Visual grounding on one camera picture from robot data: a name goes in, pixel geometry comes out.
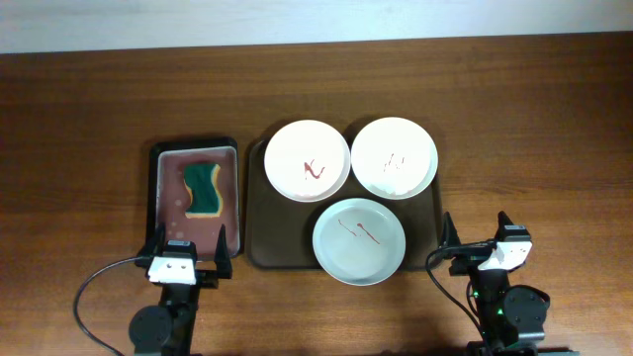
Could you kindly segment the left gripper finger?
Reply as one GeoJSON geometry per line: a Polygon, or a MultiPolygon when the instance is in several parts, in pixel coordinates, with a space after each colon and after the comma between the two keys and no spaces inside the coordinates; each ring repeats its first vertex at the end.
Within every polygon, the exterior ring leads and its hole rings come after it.
{"type": "Polygon", "coordinates": [[[231,257],[227,248],[226,226],[224,224],[220,228],[214,262],[216,264],[216,274],[218,278],[232,277],[231,257]]]}
{"type": "Polygon", "coordinates": [[[162,254],[165,244],[165,224],[161,222],[155,229],[153,236],[149,237],[142,248],[142,255],[155,257],[162,254]]]}

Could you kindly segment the white plate with red squiggle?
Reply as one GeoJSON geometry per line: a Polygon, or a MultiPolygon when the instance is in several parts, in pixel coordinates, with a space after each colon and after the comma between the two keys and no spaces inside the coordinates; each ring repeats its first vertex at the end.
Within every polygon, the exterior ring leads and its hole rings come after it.
{"type": "Polygon", "coordinates": [[[264,169],[268,181],[284,197],[317,202],[332,196],[346,182],[351,170],[350,148],[329,124],[295,121],[268,141],[264,169]]]}

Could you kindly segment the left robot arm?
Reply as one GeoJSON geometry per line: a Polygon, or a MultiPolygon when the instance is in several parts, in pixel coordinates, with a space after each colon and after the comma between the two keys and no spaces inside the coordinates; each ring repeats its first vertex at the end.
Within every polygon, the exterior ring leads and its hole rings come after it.
{"type": "Polygon", "coordinates": [[[197,246],[192,241],[168,240],[160,224],[138,252],[138,267],[147,280],[161,288],[155,306],[138,311],[129,325],[135,355],[189,355],[200,292],[216,289],[221,279],[232,277],[226,244],[226,228],[220,227],[214,255],[214,270],[196,267],[197,246]]]}

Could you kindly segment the green and yellow sponge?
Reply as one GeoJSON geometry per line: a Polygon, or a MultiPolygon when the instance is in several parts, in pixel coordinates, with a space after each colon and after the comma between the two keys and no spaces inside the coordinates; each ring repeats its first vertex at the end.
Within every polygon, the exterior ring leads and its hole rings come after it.
{"type": "Polygon", "coordinates": [[[184,184],[190,204],[187,219],[217,218],[223,211],[224,200],[218,188],[221,167],[217,163],[194,163],[184,168],[184,184]]]}

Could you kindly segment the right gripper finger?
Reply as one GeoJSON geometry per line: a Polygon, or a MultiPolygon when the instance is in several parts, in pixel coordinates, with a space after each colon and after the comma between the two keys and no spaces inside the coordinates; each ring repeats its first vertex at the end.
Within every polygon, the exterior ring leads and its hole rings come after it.
{"type": "Polygon", "coordinates": [[[449,212],[442,216],[441,247],[459,246],[461,240],[449,212]]]}
{"type": "Polygon", "coordinates": [[[500,211],[497,214],[497,231],[505,232],[505,231],[513,229],[513,227],[514,227],[514,223],[509,218],[509,216],[504,211],[500,211]]]}

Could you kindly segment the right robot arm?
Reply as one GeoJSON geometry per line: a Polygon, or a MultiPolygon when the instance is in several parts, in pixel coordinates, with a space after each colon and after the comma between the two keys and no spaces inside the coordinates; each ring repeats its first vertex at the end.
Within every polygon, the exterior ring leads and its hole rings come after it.
{"type": "Polygon", "coordinates": [[[482,339],[466,346],[468,355],[574,355],[569,348],[541,349],[544,323],[551,305],[548,294],[509,282],[509,274],[527,260],[532,248],[528,229],[505,212],[497,214],[493,238],[463,243],[451,216],[442,218],[442,244],[427,256],[429,262],[449,260],[449,275],[466,276],[467,303],[458,307],[474,323],[482,339]]]}

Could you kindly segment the white plate with faint stains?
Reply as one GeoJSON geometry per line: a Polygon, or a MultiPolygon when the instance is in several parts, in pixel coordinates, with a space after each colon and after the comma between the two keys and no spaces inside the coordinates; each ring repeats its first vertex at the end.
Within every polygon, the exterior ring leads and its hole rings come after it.
{"type": "Polygon", "coordinates": [[[404,118],[386,117],[366,125],[351,146],[351,168],[370,193],[388,200],[412,198],[436,176],[438,150],[431,135],[404,118]]]}

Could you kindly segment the pale grey plate red streaks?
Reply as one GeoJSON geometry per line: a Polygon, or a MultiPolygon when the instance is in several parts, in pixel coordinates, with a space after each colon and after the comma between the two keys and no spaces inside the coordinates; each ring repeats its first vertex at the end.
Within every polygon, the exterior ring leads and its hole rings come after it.
{"type": "Polygon", "coordinates": [[[397,216],[369,199],[346,199],[328,207],[313,230],[320,267],[352,286],[371,286],[390,278],[406,253],[406,234],[397,216]]]}

